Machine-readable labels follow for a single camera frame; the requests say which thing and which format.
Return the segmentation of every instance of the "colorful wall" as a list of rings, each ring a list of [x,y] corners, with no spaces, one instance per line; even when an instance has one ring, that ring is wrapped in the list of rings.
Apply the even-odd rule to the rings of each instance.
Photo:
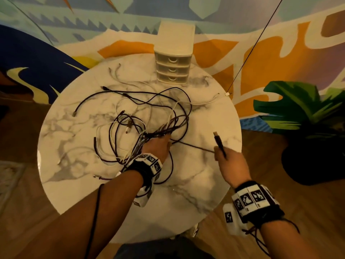
[[[345,0],[0,0],[0,96],[51,104],[105,58],[153,53],[162,19],[196,24],[192,62],[244,129],[271,131],[253,108],[280,99],[270,81],[345,87]]]

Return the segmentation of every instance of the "marble table top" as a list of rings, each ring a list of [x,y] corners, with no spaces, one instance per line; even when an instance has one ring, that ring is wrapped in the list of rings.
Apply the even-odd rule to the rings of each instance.
[[[143,81],[124,84],[116,81],[114,70],[121,81]],[[76,78],[51,106],[42,125],[38,142],[38,166],[43,188],[50,202],[61,214],[79,200],[96,190],[106,181],[93,178],[93,174],[113,178],[121,165],[102,162],[93,149],[96,136],[103,157],[114,159],[108,141],[110,122],[119,112],[133,113],[154,131],[167,122],[170,112],[162,107],[136,108],[129,99],[121,95],[105,93],[86,101],[75,117],[77,105],[92,93],[102,91],[100,86],[127,91],[160,92],[172,85],[157,80],[155,58],[152,54],[134,54],[105,60]],[[229,97],[217,81],[201,68],[191,65],[186,85],[178,86],[192,102],[212,100],[220,93],[220,99],[203,106],[193,106],[189,117],[189,128],[183,142],[213,150],[217,131],[223,144],[238,152],[242,148],[241,127],[237,112]],[[177,89],[166,95],[178,100],[187,100]],[[136,95],[147,99],[147,95]],[[173,105],[169,100],[162,103]],[[129,150],[137,133],[132,129],[119,132],[118,147]],[[176,130],[172,138],[178,138],[184,128]],[[134,243],[167,238],[180,234],[205,218],[220,203],[229,189],[219,171],[213,153],[176,143],[171,147],[174,172],[171,178],[155,190],[144,208],[132,205],[123,225],[111,242]],[[171,170],[167,158],[160,178],[166,178]]]

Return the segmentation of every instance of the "forearm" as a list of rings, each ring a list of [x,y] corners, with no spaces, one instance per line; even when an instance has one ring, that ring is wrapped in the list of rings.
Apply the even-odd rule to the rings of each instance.
[[[138,172],[126,171],[102,187],[89,258],[96,258],[115,235],[142,184]],[[96,201],[97,190],[52,222],[17,258],[84,258]]]
[[[265,223],[261,235],[271,258],[274,259],[316,259],[315,251],[307,244],[295,227],[286,221]]]

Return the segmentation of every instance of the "translucent drawer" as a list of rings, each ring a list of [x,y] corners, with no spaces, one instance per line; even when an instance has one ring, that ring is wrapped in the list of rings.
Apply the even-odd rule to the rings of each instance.
[[[189,67],[190,57],[174,57],[155,53],[156,61],[160,65],[173,67]]]
[[[184,77],[189,74],[189,67],[179,68],[156,64],[157,72],[174,77]]]
[[[173,77],[173,76],[167,76],[164,74],[157,73],[157,79],[158,81],[169,83],[172,85],[183,85],[187,83],[187,76],[185,77]]]

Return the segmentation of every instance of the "drawer handle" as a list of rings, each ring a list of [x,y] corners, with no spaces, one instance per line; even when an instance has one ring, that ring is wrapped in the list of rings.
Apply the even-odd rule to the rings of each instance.
[[[169,62],[176,63],[177,62],[177,58],[176,57],[169,57]]]

